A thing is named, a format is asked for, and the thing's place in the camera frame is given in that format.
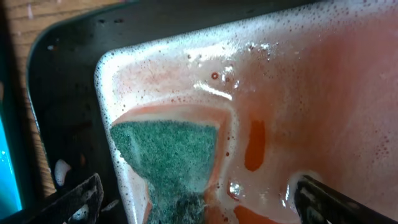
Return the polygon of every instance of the black tray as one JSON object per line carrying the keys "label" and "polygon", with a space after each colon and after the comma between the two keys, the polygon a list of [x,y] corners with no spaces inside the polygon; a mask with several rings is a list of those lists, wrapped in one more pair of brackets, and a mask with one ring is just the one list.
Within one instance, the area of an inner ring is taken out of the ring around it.
{"label": "black tray", "polygon": [[[144,1],[49,27],[30,52],[27,81],[50,168],[59,159],[73,167],[65,187],[97,172],[103,183],[103,206],[120,200],[93,81],[105,52],[310,2],[314,1]],[[80,167],[80,154],[86,166]],[[127,223],[121,203],[98,220],[110,222]]]}

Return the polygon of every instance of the sponge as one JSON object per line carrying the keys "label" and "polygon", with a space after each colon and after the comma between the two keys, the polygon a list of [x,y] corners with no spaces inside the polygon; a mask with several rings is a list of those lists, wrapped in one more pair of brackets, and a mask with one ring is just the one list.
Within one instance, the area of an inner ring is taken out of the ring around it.
{"label": "sponge", "polygon": [[146,180],[147,223],[204,223],[203,193],[215,159],[217,129],[188,121],[130,121],[111,128],[116,148]]}

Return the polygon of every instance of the wooden surface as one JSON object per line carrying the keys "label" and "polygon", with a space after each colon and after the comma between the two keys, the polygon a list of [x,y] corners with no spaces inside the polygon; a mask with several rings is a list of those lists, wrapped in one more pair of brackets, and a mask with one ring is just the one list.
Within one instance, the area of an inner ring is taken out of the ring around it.
{"label": "wooden surface", "polygon": [[49,25],[119,1],[4,0],[4,7],[6,8],[6,16],[18,65],[19,80],[21,81],[25,98],[25,108],[30,123],[30,131],[34,139],[35,154],[45,196],[54,193],[55,187],[27,97],[25,70],[28,53],[36,37]]}

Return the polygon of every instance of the green sponge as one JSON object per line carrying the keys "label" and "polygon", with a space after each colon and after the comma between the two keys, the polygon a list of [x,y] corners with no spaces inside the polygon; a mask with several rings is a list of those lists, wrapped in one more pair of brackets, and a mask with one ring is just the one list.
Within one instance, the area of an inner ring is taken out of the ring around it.
{"label": "green sponge", "polygon": [[149,224],[204,223],[203,192],[217,129],[182,121],[133,121],[111,128],[116,148],[148,184]]}

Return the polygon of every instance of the wood grain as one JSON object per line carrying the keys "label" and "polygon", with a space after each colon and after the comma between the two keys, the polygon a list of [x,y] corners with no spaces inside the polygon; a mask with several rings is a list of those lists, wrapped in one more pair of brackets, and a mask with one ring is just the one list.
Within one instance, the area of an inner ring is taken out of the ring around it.
{"label": "wood grain", "polygon": [[34,140],[35,154],[42,178],[45,196],[55,192],[51,172],[47,163],[42,141],[30,107],[26,89],[27,56],[36,37],[49,25],[85,12],[98,9],[118,0],[4,0],[6,16],[14,45],[18,72],[23,91],[27,119]]}

